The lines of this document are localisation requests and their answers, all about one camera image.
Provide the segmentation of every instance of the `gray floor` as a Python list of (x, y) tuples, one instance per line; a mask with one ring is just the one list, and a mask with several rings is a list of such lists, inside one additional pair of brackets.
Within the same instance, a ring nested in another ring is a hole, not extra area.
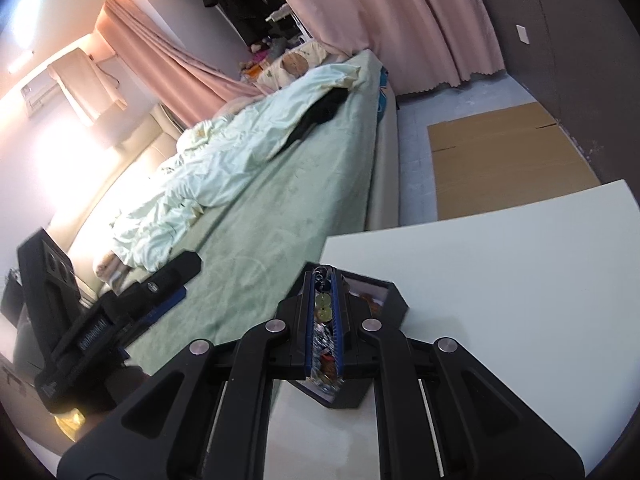
[(478, 78), (417, 98), (399, 98), (400, 225), (438, 219), (428, 126), (535, 101), (511, 76)]

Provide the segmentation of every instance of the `box of trinkets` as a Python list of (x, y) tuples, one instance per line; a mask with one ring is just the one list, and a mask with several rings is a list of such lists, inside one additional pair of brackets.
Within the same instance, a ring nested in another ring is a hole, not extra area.
[[(332, 323), (331, 278), (335, 276), (331, 266), (307, 262), (286, 298), (302, 294), (305, 274), (312, 272), (315, 281), (313, 307), (312, 358), (309, 377), (304, 381), (291, 381), (295, 387), (328, 408), (357, 408), (372, 379), (344, 380), (337, 371), (337, 351)], [(340, 270), (342, 290), (353, 297), (364, 300), (369, 305), (371, 317), (384, 325), (399, 328), (408, 305), (391, 282), (384, 282)]]

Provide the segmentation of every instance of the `beige headboard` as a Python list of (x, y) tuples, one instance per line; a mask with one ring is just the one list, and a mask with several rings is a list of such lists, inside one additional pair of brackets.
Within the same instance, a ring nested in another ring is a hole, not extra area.
[(124, 142), (110, 148), (104, 180), (100, 179), (73, 206), (56, 212), (47, 233), (71, 259), (78, 285), (86, 300), (95, 301), (104, 285), (94, 275), (93, 261), (104, 249), (108, 222), (122, 195), (170, 156), (181, 132), (159, 105), (142, 120)]

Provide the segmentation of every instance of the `silver screw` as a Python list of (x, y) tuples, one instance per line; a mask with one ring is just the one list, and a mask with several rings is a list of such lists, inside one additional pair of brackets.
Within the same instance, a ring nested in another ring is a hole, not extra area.
[(287, 324), (281, 319), (270, 319), (267, 321), (267, 324), (264, 326), (267, 329), (267, 332), (282, 332)]
[(209, 341), (205, 341), (204, 339), (196, 339), (193, 343), (189, 345), (189, 352), (193, 355), (202, 355), (209, 351)]
[(380, 323), (379, 320), (370, 317), (369, 319), (365, 319), (362, 322), (362, 327), (364, 330), (366, 330), (367, 332), (377, 332), (378, 330), (380, 330), (382, 328), (382, 323)]
[(438, 341), (438, 348), (447, 354), (455, 352), (458, 349), (458, 343), (450, 337), (443, 337)]

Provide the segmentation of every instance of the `wall outlet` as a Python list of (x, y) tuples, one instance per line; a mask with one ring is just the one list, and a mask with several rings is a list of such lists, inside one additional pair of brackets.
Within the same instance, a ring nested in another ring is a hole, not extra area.
[(522, 43), (529, 44), (529, 35), (527, 34), (527, 29), (522, 25), (516, 25), (516, 29), (518, 31), (518, 37)]

